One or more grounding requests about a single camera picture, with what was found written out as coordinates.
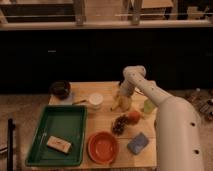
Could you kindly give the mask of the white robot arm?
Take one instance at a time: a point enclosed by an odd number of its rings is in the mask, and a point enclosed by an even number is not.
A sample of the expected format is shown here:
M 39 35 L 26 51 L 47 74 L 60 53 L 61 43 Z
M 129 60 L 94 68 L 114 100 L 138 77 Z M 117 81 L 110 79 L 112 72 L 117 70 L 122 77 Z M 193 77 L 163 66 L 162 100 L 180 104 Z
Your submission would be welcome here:
M 157 107 L 157 171 L 205 171 L 197 111 L 184 98 L 152 84 L 145 75 L 141 65 L 125 67 L 119 94 L 131 97 L 138 88 Z

